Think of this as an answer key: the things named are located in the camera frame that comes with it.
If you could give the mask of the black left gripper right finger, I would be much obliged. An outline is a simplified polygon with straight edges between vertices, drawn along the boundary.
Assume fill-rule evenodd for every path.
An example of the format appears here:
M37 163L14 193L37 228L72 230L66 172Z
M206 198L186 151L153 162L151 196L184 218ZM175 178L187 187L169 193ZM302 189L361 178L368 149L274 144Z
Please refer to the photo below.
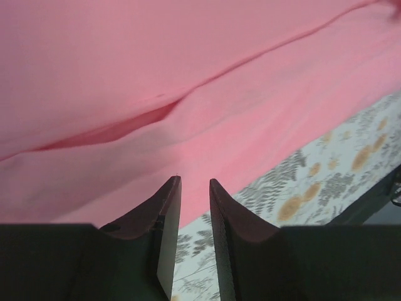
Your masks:
M210 210L222 300L399 300L400 226L277 226L215 179Z

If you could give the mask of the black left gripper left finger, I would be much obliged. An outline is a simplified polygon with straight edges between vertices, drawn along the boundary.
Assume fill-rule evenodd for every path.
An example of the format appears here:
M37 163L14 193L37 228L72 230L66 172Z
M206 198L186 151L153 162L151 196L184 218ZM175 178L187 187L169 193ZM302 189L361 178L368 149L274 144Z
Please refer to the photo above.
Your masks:
M97 228L2 224L2 300L170 300L181 178Z

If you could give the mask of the pink t shirt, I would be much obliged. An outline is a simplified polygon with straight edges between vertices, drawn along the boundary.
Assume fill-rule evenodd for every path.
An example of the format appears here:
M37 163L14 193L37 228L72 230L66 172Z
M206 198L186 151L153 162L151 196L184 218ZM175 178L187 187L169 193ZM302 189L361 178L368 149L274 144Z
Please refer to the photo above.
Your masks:
M400 88L399 1L2 1L1 221L240 190Z

